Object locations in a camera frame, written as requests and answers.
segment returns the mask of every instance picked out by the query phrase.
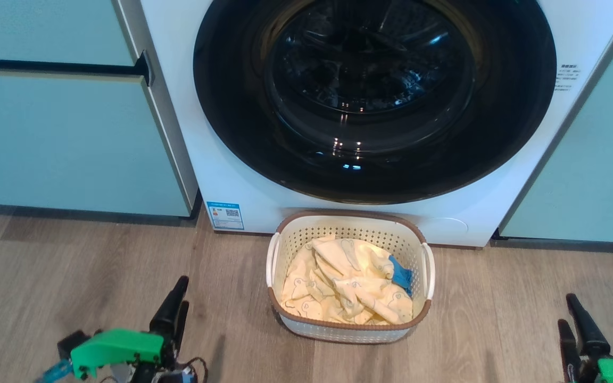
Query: white handle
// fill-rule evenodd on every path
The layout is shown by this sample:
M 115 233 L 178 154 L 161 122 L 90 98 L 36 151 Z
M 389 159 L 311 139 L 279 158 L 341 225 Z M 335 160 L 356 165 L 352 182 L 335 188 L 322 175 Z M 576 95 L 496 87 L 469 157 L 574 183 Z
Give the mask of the white handle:
M 278 240 L 280 233 L 275 233 L 271 237 L 271 242 L 268 243 L 268 251 L 266 252 L 266 286 L 273 286 L 273 276 L 276 272 L 276 257 L 278 255 Z
M 423 247 L 425 248 L 425 252 L 427 252 L 427 262 L 429 263 L 429 281 L 427 282 L 427 299 L 432 299 L 434 295 L 434 285 L 435 285 L 435 277 L 436 270 L 434 265 L 434 254 L 432 253 L 432 249 L 430 249 L 427 243 L 423 243 Z

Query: black cable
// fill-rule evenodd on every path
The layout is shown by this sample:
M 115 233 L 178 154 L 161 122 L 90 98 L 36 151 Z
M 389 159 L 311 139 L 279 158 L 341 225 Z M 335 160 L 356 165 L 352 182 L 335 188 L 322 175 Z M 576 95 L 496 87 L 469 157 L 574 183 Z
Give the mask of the black cable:
M 190 359 L 190 361 L 187 361 L 186 363 L 184 363 L 184 366 L 190 368 L 193 371 L 193 373 L 197 375 L 197 372 L 195 371 L 195 368 L 193 367 L 193 363 L 195 362 L 200 362 L 200 364 L 202 364 L 202 370 L 205 371 L 205 376 L 204 378 L 202 378 L 201 383 L 207 383 L 207 375 L 209 373 L 209 370 L 207 370 L 207 362 L 205 362 L 205 359 L 202 359 L 199 356 L 196 356 L 195 358 Z

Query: cabinet drawer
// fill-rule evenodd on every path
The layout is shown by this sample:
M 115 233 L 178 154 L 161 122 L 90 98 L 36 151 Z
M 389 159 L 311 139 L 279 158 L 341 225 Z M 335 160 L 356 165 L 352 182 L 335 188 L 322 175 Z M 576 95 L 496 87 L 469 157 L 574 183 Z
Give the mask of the cabinet drawer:
M 186 216 L 142 77 L 0 72 L 0 204 Z
M 0 0 L 0 60 L 134 65 L 118 0 Z

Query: front-load washing machine door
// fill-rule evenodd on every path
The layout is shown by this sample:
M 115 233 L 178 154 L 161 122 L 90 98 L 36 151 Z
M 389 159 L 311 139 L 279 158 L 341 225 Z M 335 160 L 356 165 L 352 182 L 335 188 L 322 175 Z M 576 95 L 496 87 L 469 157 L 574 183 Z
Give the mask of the front-load washing machine door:
M 253 170 L 323 199 L 430 198 L 492 172 L 548 109 L 535 0 L 214 0 L 195 87 Z

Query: washing machine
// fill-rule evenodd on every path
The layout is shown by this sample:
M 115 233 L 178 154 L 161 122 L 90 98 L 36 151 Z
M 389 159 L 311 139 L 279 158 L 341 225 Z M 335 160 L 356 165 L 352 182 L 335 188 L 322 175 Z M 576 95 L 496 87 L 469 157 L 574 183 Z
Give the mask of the washing machine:
M 304 209 L 486 245 L 613 39 L 613 0 L 142 0 L 216 230 Z

